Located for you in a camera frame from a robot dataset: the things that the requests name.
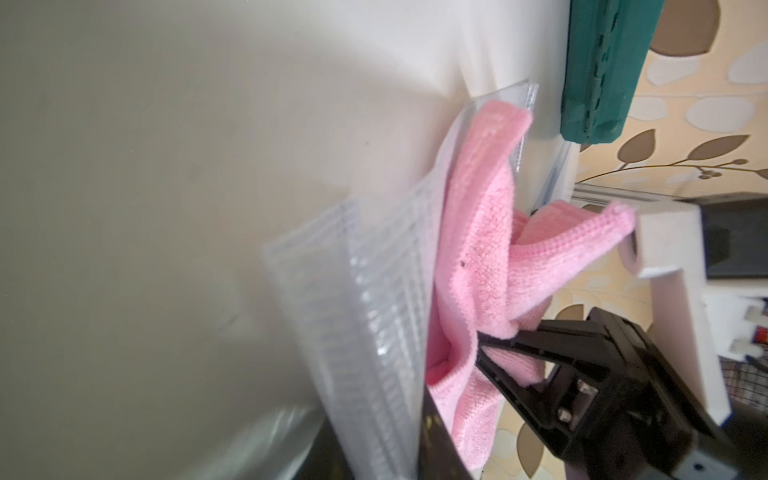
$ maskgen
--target transparent plastic sheet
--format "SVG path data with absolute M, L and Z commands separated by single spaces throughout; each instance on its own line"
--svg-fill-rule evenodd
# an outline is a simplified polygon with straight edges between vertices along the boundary
M 379 224 L 349 199 L 267 245 L 263 255 L 315 387 L 360 480 L 416 478 L 426 337 L 445 182 L 479 108 L 532 109 L 537 85 L 476 98 L 434 167 Z M 519 168 L 522 144 L 510 158 Z

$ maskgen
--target black device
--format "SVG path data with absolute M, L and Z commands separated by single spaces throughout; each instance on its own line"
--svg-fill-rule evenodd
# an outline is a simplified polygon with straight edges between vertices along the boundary
M 728 480 L 737 453 L 636 324 L 594 308 L 584 322 L 544 320 L 514 339 L 480 333 L 477 367 L 547 448 L 592 480 Z M 486 349 L 556 365 L 520 387 Z

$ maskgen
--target leaf pattern wallpaper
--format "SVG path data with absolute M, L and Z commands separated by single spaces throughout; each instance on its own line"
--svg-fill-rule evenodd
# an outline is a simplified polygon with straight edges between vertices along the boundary
M 612 144 L 581 145 L 578 180 L 682 197 L 768 193 L 765 25 L 766 0 L 666 0 L 624 132 Z M 556 292 L 545 318 L 583 320 L 595 306 L 651 325 L 650 285 L 616 250 Z M 505 403 L 482 478 L 565 480 L 565 472 Z
M 695 197 L 768 193 L 768 2 L 667 0 L 624 132 L 577 180 Z

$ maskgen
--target brown leaf print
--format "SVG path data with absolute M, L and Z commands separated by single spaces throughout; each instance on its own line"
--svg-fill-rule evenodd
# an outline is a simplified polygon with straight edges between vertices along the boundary
M 529 478 L 533 478 L 543 457 L 544 444 L 541 443 L 531 427 L 524 423 L 520 433 L 518 433 L 518 458 Z
M 621 168 L 624 168 L 627 164 L 636 164 L 637 162 L 647 160 L 654 154 L 655 149 L 656 129 L 651 128 L 627 140 L 627 143 L 621 145 L 616 156 L 619 161 L 624 162 L 624 165 L 621 166 Z
M 690 151 L 686 160 L 709 160 L 710 158 L 721 157 L 736 150 L 749 137 L 749 135 L 730 135 L 729 137 L 705 141 Z
M 577 305 L 569 305 L 554 316 L 556 320 L 583 320 L 584 319 L 584 304 L 579 303 Z
M 720 26 L 717 0 L 667 0 L 650 49 L 668 57 L 707 53 Z

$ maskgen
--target metal bolt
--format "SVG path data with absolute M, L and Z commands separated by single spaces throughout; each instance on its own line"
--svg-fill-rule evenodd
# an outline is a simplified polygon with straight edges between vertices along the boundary
M 598 393 L 598 389 L 594 388 L 592 385 L 586 383 L 582 379 L 576 380 L 576 388 L 579 392 L 585 393 L 587 395 L 595 395 Z
M 570 423 L 574 416 L 567 409 L 560 407 L 558 409 L 558 419 L 563 423 Z

